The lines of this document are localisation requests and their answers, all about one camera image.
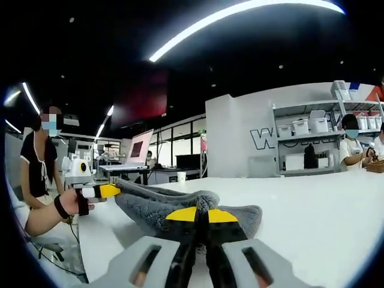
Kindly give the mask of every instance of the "gray plush toy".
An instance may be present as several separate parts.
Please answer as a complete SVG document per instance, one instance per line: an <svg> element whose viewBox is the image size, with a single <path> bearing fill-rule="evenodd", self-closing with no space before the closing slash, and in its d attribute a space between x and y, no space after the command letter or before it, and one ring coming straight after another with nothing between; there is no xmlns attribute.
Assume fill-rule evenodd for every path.
<svg viewBox="0 0 384 288"><path fill-rule="evenodd" d="M248 239L253 239L262 220L260 207L218 206L219 196L210 191L187 194L159 187L144 186L118 179L116 186L122 193L115 196L117 205L149 236L162 227L165 218L175 210L196 206L204 213L218 208L238 219Z"/></svg>

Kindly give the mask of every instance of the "brown basket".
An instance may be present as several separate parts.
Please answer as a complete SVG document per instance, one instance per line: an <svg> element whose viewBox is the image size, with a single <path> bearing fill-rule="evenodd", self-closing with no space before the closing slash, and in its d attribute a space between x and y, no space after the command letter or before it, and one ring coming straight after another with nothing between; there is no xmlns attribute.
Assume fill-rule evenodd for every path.
<svg viewBox="0 0 384 288"><path fill-rule="evenodd" d="M367 171L375 173L384 173L384 160L367 164Z"/></svg>

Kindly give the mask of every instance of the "desk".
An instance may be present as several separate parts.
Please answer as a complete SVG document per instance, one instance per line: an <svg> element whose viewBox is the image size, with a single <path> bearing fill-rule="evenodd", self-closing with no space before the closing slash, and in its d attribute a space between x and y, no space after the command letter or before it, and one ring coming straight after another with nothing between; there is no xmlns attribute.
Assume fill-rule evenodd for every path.
<svg viewBox="0 0 384 288"><path fill-rule="evenodd" d="M256 237L293 265L310 285L339 288L363 268L384 224L383 174L364 170L292 178L203 178L159 187L191 193L211 190L221 205L257 204ZM80 247L90 282L143 233L114 199L79 219ZM212 287L204 259L196 259L189 287Z"/></svg>
<svg viewBox="0 0 384 288"><path fill-rule="evenodd" d="M197 169L178 169L178 168L153 169L151 170L148 176L148 185L177 182L178 172L185 172L187 180L200 178L200 170L197 170Z"/></svg>
<svg viewBox="0 0 384 288"><path fill-rule="evenodd" d="M108 182L110 183L110 177L111 176L121 176L121 174L131 174L131 173L139 173L143 175L143 184L148 185L148 173L150 172L147 168L137 168L134 169L132 166L129 165L101 165L99 166L100 169L107 172L108 174Z"/></svg>

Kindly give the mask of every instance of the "gray gripper finger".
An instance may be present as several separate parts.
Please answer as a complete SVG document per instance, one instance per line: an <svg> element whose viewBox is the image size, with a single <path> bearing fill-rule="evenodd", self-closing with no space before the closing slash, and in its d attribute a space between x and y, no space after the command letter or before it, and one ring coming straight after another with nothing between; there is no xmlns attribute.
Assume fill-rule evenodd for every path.
<svg viewBox="0 0 384 288"><path fill-rule="evenodd" d="M179 242L144 236L114 257L106 274L90 284L76 285L73 288L137 288L132 284L134 278L153 250L158 250L158 254L149 268L143 288L164 288L179 246Z"/></svg>
<svg viewBox="0 0 384 288"><path fill-rule="evenodd" d="M235 276L237 288L259 288L253 269L244 252L251 250L256 262L262 262L271 279L270 288L323 288L310 286L293 274L292 264L258 239L229 242L222 245Z"/></svg>

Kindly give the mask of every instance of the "ceiling light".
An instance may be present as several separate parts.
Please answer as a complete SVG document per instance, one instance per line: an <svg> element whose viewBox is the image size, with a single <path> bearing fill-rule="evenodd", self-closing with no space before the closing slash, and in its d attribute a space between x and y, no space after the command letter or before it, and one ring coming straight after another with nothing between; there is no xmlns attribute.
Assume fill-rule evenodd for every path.
<svg viewBox="0 0 384 288"><path fill-rule="evenodd" d="M104 124L101 124L101 125L100 125L100 128L99 128L98 131L97 131L96 139L99 138L99 136L100 136L100 134L101 134L101 132L102 132L103 129L104 129Z"/></svg>
<svg viewBox="0 0 384 288"><path fill-rule="evenodd" d="M109 111L108 111L108 116L110 116L110 115L112 115L112 113L113 113L113 105L112 105L112 107L109 109Z"/></svg>
<svg viewBox="0 0 384 288"><path fill-rule="evenodd" d="M15 93L12 93L7 99L5 99L4 106L8 106L20 93L20 90L17 90Z"/></svg>
<svg viewBox="0 0 384 288"><path fill-rule="evenodd" d="M171 40L169 40L162 48L157 50L151 57L151 62L156 62L159 60L165 53L167 53L170 49L175 47L177 44L179 44L182 40L188 38L195 32L203 29L204 27L220 20L225 17L228 17L230 15L240 13L249 9L253 8L259 8L262 6L267 5L274 5L274 4L307 4L307 5L313 5L318 7L327 8L330 10L334 10L336 12L345 14L344 11L337 5L333 3L329 3L323 0L250 0L247 2L243 2L240 4L233 5L231 7L225 8L223 10L220 10L214 14L209 15L208 17L205 17L204 19L198 21L197 23L193 24L192 26L188 27L184 31L180 32L178 35L173 37Z"/></svg>
<svg viewBox="0 0 384 288"><path fill-rule="evenodd" d="M17 129L15 126L13 126L11 123L9 123L8 120L5 120L5 123L8 124L8 126L10 126L13 130L15 130L16 132L19 132L20 134L22 133L19 129Z"/></svg>
<svg viewBox="0 0 384 288"><path fill-rule="evenodd" d="M25 91L26 96L27 96L28 99L29 99L29 102L31 102L31 104L32 104L32 106L34 107L36 113L40 114L40 110L39 110L39 108L37 107L37 105L36 105L36 103L35 103L35 101L34 101L32 95L31 95L31 93L30 93L30 91L29 91L29 89L28 89L28 86L26 85L25 82L23 82L23 88L24 88L24 91Z"/></svg>

